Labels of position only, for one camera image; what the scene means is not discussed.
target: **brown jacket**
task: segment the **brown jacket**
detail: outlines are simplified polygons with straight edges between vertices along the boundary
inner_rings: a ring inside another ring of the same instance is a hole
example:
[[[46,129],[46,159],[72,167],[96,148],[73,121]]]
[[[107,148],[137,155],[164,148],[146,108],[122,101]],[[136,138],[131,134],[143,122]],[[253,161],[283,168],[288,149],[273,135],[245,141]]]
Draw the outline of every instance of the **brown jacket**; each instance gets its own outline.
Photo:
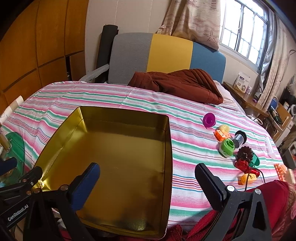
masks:
[[[223,97],[211,76],[202,69],[184,69],[169,74],[135,72],[128,86],[162,92],[205,104],[223,102]]]

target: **gold box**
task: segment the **gold box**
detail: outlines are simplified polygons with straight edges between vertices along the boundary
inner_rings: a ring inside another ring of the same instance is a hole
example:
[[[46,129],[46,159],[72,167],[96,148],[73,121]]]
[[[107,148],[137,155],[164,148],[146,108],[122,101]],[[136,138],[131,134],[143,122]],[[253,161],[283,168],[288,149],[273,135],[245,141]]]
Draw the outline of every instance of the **gold box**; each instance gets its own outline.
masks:
[[[40,154],[37,184],[57,190],[81,175],[91,162],[101,175],[82,210],[92,228],[124,236],[165,235],[172,191],[169,118],[118,108],[77,108]]]

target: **purple cup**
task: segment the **purple cup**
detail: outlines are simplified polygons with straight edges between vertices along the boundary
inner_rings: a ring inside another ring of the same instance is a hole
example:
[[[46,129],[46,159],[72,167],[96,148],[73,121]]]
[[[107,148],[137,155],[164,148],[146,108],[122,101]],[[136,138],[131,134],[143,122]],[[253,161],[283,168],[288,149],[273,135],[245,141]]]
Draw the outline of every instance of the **purple cup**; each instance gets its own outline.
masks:
[[[216,124],[215,115],[213,113],[205,114],[204,118],[202,119],[202,123],[205,126],[205,128],[214,126]]]

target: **metal bolt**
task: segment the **metal bolt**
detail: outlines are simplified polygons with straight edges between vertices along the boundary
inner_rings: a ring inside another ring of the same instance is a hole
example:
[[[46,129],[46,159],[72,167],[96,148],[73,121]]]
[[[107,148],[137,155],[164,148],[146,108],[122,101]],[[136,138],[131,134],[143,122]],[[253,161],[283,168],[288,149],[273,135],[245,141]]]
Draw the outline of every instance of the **metal bolt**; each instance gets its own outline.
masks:
[[[62,186],[60,187],[60,189],[61,189],[62,191],[66,191],[66,190],[68,190],[68,188],[69,188],[68,185],[62,185]]]
[[[35,190],[34,190],[34,193],[39,193],[41,191],[41,189],[40,188],[36,188]]]
[[[255,193],[257,193],[258,195],[261,194],[261,190],[260,189],[255,189]]]
[[[227,186],[227,190],[230,191],[230,192],[233,192],[235,190],[234,186]]]

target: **white box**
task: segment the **white box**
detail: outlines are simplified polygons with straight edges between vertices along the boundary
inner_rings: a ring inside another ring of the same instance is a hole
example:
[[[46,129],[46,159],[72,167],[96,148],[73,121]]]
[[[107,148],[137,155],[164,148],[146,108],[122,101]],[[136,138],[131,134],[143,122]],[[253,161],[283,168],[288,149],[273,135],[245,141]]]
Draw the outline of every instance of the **white box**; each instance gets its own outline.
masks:
[[[250,76],[248,76],[243,72],[240,72],[234,83],[234,88],[239,90],[242,93],[245,93],[249,85],[250,79],[251,79]]]

